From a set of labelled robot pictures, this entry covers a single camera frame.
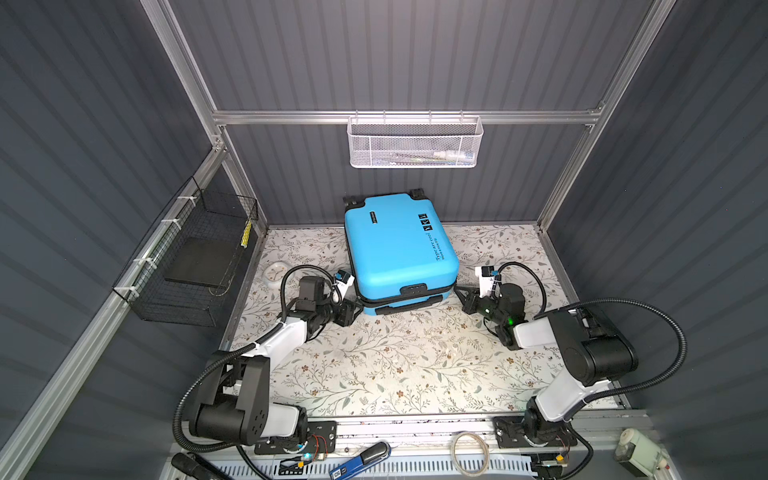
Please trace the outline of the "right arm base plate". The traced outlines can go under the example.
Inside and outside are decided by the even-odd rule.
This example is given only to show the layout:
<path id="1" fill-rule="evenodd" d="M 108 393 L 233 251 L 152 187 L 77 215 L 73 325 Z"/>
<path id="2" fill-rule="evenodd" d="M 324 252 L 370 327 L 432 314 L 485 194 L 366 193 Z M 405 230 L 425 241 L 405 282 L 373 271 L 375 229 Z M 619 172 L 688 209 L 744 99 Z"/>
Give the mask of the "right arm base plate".
<path id="1" fill-rule="evenodd" d="M 578 440 L 563 422 L 527 419 L 524 415 L 492 418 L 495 438 L 500 448 L 576 446 Z"/>

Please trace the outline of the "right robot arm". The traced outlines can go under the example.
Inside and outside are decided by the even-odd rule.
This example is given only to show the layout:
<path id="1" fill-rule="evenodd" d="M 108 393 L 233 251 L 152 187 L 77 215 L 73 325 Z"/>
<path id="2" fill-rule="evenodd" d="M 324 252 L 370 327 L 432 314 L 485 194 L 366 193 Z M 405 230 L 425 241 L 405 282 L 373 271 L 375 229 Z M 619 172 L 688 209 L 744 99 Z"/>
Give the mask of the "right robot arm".
<path id="1" fill-rule="evenodd" d="M 522 288 L 502 281 L 502 272 L 508 267 L 533 272 L 520 262 L 507 262 L 498 268 L 477 267 L 478 285 L 457 285 L 454 292 L 464 313 L 480 315 L 487 329 L 509 350 L 555 346 L 560 352 L 564 369 L 527 401 L 516 427 L 516 433 L 529 444 L 546 446 L 560 433 L 574 438 L 576 434 L 571 431 L 570 422 L 588 404 L 656 386 L 681 369 L 688 342 L 680 325 L 662 310 L 624 298 L 580 301 L 548 310 L 544 284 L 534 276 L 542 294 L 542 305 L 537 315 L 527 320 Z M 677 353 L 670 366 L 648 380 L 613 390 L 613 382 L 638 368 L 639 358 L 626 336 L 601 312 L 601 305 L 637 307 L 663 320 L 677 341 Z"/>

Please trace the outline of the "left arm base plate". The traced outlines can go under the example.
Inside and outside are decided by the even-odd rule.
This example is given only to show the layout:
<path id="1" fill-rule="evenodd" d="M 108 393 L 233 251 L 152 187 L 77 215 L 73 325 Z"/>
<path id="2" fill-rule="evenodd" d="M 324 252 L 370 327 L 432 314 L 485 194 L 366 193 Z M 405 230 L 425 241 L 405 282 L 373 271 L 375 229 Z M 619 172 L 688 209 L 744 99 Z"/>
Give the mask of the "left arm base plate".
<path id="1" fill-rule="evenodd" d="M 338 439 L 338 423 L 336 421 L 310 421 L 306 427 L 306 437 L 298 438 L 272 437 L 258 442 L 253 447 L 256 455 L 283 455 L 304 453 L 334 453 Z"/>

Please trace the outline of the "blue hard-shell suitcase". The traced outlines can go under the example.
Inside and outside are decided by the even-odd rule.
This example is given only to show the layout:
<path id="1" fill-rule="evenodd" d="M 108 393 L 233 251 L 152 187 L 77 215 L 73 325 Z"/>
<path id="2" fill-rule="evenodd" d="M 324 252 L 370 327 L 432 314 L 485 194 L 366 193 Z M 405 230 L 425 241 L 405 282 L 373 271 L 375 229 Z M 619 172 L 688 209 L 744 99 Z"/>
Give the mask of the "blue hard-shell suitcase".
<path id="1" fill-rule="evenodd" d="M 390 315 L 446 300 L 460 262 L 421 188 L 344 198 L 344 231 L 363 312 Z"/>

